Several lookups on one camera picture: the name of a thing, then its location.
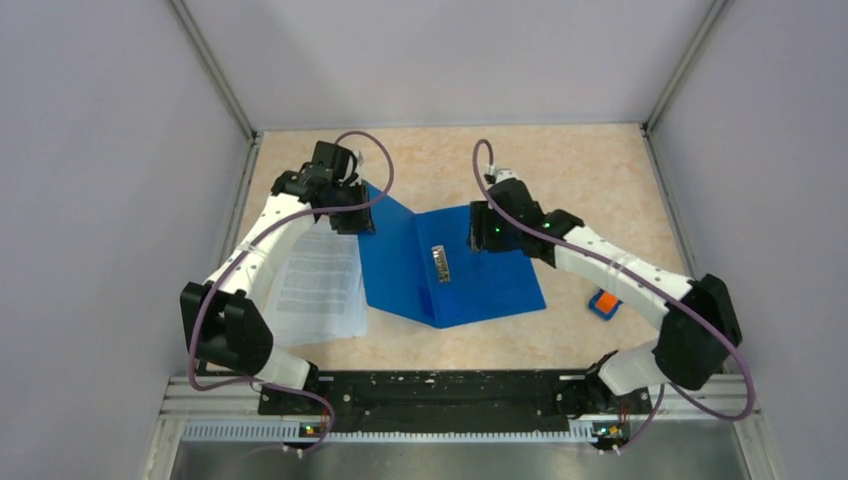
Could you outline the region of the blue plastic file folder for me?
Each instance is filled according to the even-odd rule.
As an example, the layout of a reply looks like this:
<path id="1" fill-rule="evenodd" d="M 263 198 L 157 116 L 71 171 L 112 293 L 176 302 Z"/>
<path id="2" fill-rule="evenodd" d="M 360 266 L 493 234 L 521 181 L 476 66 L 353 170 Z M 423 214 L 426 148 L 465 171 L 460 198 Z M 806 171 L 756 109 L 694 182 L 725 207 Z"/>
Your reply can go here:
<path id="1" fill-rule="evenodd" d="M 469 206 L 415 213 L 387 196 L 371 213 L 358 238 L 369 306 L 436 329 L 545 309 L 529 258 L 471 250 Z"/>

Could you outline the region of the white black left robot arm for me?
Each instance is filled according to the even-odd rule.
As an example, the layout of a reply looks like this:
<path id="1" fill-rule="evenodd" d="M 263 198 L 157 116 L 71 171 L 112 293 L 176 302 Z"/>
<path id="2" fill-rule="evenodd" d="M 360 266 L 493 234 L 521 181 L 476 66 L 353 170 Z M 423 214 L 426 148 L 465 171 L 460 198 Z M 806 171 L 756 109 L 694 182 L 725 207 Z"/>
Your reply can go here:
<path id="1" fill-rule="evenodd" d="M 189 282 L 180 293 L 192 360 L 282 386 L 283 401 L 297 413 L 317 407 L 321 388 L 310 379 L 316 367 L 276 344 L 260 305 L 297 241 L 322 217 L 339 235 L 375 231 L 362 163 L 360 152 L 319 141 L 309 161 L 275 179 L 241 243 L 206 280 Z"/>

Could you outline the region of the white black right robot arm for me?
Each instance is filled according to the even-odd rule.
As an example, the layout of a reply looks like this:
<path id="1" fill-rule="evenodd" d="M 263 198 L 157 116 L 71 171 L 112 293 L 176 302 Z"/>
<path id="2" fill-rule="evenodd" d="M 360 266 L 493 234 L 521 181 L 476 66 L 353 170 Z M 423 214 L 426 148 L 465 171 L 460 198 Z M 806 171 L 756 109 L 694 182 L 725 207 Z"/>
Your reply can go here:
<path id="1" fill-rule="evenodd" d="M 471 205 L 473 250 L 518 250 L 575 274 L 656 330 L 655 339 L 610 352 L 592 366 L 586 397 L 594 409 L 612 412 L 627 394 L 667 383 L 699 390 L 727 359 L 739 359 L 741 332 L 722 280 L 669 272 L 617 247 L 564 210 L 544 212 L 511 170 L 487 174 L 478 183 L 484 198 Z"/>

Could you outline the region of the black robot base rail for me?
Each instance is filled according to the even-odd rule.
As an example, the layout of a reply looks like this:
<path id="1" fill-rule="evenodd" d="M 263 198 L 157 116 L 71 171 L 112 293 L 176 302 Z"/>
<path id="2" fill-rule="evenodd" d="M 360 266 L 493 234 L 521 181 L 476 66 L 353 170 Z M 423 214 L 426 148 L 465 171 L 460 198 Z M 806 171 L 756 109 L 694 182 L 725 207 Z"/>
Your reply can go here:
<path id="1" fill-rule="evenodd" d="M 652 409 L 645 388 L 618 397 L 582 370 L 323 371 L 313 398 L 261 390 L 258 412 L 337 441 L 625 439 Z"/>

